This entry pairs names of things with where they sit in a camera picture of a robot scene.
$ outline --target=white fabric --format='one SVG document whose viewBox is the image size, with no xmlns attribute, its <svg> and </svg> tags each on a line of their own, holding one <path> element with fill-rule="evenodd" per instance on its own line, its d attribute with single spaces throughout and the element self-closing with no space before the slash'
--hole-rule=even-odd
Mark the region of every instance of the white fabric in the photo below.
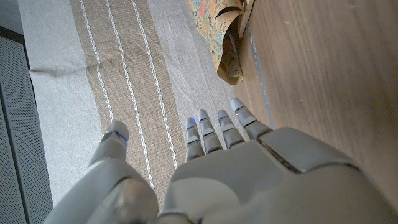
<svg viewBox="0 0 398 224">
<path fill-rule="evenodd" d="M 54 205 L 83 175 L 100 116 L 68 1 L 19 1 Z"/>
<path fill-rule="evenodd" d="M 238 119 L 229 101 L 234 97 L 232 86 L 218 77 L 210 51 L 203 37 L 196 31 L 185 1 L 148 0 L 157 35 L 164 53 L 173 87 L 181 129 L 185 135 L 185 121 L 197 119 L 198 110 L 207 110 L 215 131 L 222 137 L 217 112 L 227 111 L 234 124 Z M 245 138 L 240 125 L 236 125 Z"/>
</svg>

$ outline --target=robotic hand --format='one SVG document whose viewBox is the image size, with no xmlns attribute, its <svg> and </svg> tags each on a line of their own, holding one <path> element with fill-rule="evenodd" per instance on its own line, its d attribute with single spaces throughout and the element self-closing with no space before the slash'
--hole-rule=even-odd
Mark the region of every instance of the robotic hand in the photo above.
<svg viewBox="0 0 398 224">
<path fill-rule="evenodd" d="M 127 127 L 112 123 L 85 176 L 44 223 L 398 223 L 356 164 L 292 128 L 275 131 L 238 100 L 218 112 L 227 150 L 205 110 L 187 119 L 187 163 L 173 174 L 163 210 L 154 191 L 125 163 Z"/>
</svg>

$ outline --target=beige stripe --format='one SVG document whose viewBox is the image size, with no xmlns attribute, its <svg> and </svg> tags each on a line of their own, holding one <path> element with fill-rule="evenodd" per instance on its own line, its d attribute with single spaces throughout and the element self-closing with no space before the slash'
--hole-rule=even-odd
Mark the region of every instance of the beige stripe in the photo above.
<svg viewBox="0 0 398 224">
<path fill-rule="evenodd" d="M 109 123 L 109 110 L 104 100 L 103 89 L 98 80 L 95 53 L 90 42 L 80 3 L 76 1 L 70 2 L 82 48 L 86 55 L 87 77 L 95 96 L 101 117 L 101 126 L 104 129 Z M 101 61 L 100 70 L 112 106 L 113 118 L 114 120 L 125 122 L 130 130 L 131 137 L 127 162 L 146 180 L 149 180 L 131 93 L 127 87 L 118 43 L 109 20 L 106 5 L 104 1 L 84 1 L 84 4 L 88 23 Z M 159 86 L 162 90 L 162 98 L 167 112 L 168 126 L 177 163 L 182 164 L 185 154 L 184 139 L 159 39 L 147 2 L 137 1 L 136 4 L 149 43 Z M 165 131 L 164 117 L 159 105 L 158 91 L 149 65 L 144 39 L 142 38 L 131 1 L 110 1 L 109 6 L 123 46 L 127 72 L 136 97 L 155 191 L 159 202 L 162 202 L 166 186 L 174 171 L 174 165 L 170 154 L 169 140 Z"/>
</svg>

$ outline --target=white stripe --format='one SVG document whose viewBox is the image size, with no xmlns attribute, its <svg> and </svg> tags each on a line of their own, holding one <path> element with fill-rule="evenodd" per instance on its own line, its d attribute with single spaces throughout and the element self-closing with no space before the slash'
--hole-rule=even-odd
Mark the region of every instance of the white stripe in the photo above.
<svg viewBox="0 0 398 224">
<path fill-rule="evenodd" d="M 169 140 L 170 151 L 172 153 L 173 165 L 174 165 L 174 169 L 176 169 L 177 168 L 177 160 L 175 159 L 175 152 L 174 152 L 172 136 L 170 134 L 169 124 L 167 123 L 166 111 L 164 109 L 164 104 L 163 104 L 163 97 L 162 97 L 162 93 L 160 91 L 159 82 L 157 81 L 156 71 L 155 71 L 155 68 L 154 68 L 154 63 L 152 62 L 152 55 L 150 54 L 149 44 L 148 44 L 148 41 L 147 41 L 147 36 L 145 35 L 141 19 L 139 18 L 139 13 L 138 13 L 138 10 L 137 10 L 136 2 L 135 2 L 135 0 L 131 0 L 131 2 L 132 2 L 132 6 L 134 8 L 134 11 L 136 13 L 136 16 L 137 16 L 137 20 L 138 20 L 139 28 L 141 30 L 142 38 L 144 38 L 144 43 L 145 43 L 145 47 L 146 47 L 146 50 L 147 50 L 147 55 L 148 55 L 148 59 L 149 59 L 150 69 L 152 70 L 152 76 L 154 77 L 155 84 L 156 84 L 156 90 L 157 90 L 157 94 L 158 94 L 158 97 L 159 97 L 160 108 L 162 109 L 163 122 L 164 122 L 164 126 L 166 127 L 166 134 L 167 134 L 167 139 Z"/>
<path fill-rule="evenodd" d="M 123 52 L 122 44 L 121 44 L 121 42 L 120 42 L 118 30 L 116 30 L 116 26 L 115 26 L 114 21 L 113 21 L 113 16 L 112 16 L 112 13 L 111 13 L 111 8 L 109 7 L 109 1 L 108 1 L 108 0 L 105 0 L 105 3 L 106 3 L 106 7 L 108 8 L 108 14 L 109 14 L 109 18 L 111 19 L 111 23 L 112 23 L 112 27 L 113 27 L 113 32 L 114 32 L 114 34 L 115 34 L 115 36 L 116 36 L 116 40 L 118 41 L 120 56 L 121 56 L 121 58 L 122 58 L 124 76 L 126 77 L 127 85 L 128 85 L 128 87 L 129 87 L 130 94 L 131 94 L 131 98 L 132 98 L 132 104 L 133 104 L 133 106 L 134 106 L 134 110 L 136 111 L 136 123 L 137 123 L 137 126 L 138 126 L 139 135 L 140 135 L 140 138 L 141 138 L 142 148 L 143 148 L 143 150 L 144 150 L 145 163 L 146 163 L 146 165 L 147 165 L 147 171 L 148 171 L 148 175 L 149 175 L 149 183 L 150 183 L 150 186 L 151 186 L 153 189 L 155 189 L 154 181 L 152 180 L 152 175 L 150 174 L 150 164 L 149 164 L 149 159 L 148 159 L 147 146 L 145 145 L 144 135 L 142 134 L 141 123 L 140 123 L 140 121 L 139 121 L 139 114 L 138 114 L 138 109 L 137 109 L 136 97 L 134 96 L 134 92 L 133 92 L 133 90 L 132 90 L 131 82 L 130 82 L 130 78 L 129 78 L 129 73 L 127 72 L 126 60 L 124 59 L 124 52 Z"/>
<path fill-rule="evenodd" d="M 87 32 L 88 32 L 88 37 L 90 38 L 90 42 L 91 42 L 91 46 L 93 47 L 93 51 L 95 54 L 95 59 L 97 59 L 97 77 L 99 80 L 99 84 L 101 85 L 102 88 L 102 92 L 105 96 L 105 102 L 106 105 L 108 106 L 108 111 L 109 111 L 109 117 L 111 119 L 111 123 L 113 122 L 113 113 L 112 113 L 112 107 L 111 107 L 111 103 L 109 102 L 108 99 L 108 94 L 106 93 L 106 89 L 105 89 L 105 84 L 102 81 L 102 76 L 101 76 L 101 72 L 100 72 L 100 56 L 98 55 L 97 52 L 97 48 L 95 47 L 95 43 L 94 43 L 94 38 L 93 38 L 93 34 L 91 33 L 91 29 L 90 29 L 90 25 L 88 24 L 88 19 L 87 19 L 87 15 L 86 15 L 86 9 L 85 9 L 85 5 L 83 4 L 83 0 L 79 0 L 80 1 L 80 5 L 81 5 L 81 10 L 83 11 L 83 17 L 85 18 L 85 23 L 86 23 L 86 28 L 87 28 Z"/>
</svg>

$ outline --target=wooden floor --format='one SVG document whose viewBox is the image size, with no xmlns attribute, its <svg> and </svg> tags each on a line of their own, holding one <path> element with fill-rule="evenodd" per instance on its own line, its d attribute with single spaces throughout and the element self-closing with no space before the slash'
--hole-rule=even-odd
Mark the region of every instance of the wooden floor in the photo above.
<svg viewBox="0 0 398 224">
<path fill-rule="evenodd" d="M 235 95 L 351 156 L 398 209 L 398 1 L 257 0 L 249 27 L 269 104 L 247 30 Z"/>
</svg>

